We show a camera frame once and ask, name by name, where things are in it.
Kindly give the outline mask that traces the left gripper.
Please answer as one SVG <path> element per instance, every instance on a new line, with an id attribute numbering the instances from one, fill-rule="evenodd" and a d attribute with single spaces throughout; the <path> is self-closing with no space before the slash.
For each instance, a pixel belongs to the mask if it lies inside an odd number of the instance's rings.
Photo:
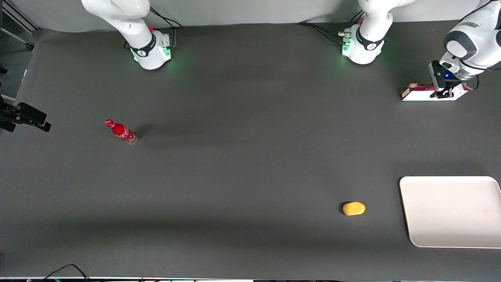
<path id="1" fill-rule="evenodd" d="M 456 87 L 457 79 L 453 73 L 437 60 L 429 63 L 428 70 L 435 89 L 431 98 L 442 99 L 442 91 L 444 91 L 444 98 L 454 98 L 453 87 Z"/>

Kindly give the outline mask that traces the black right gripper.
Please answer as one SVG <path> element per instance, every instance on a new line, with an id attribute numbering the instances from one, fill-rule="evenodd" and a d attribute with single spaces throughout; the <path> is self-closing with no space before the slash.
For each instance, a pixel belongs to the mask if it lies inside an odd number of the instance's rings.
<path id="1" fill-rule="evenodd" d="M 25 124 L 49 132 L 51 124 L 45 121 L 46 118 L 45 113 L 26 103 L 11 105 L 5 103 L 3 98 L 0 99 L 0 128 L 2 130 L 13 132 L 16 124 Z"/>

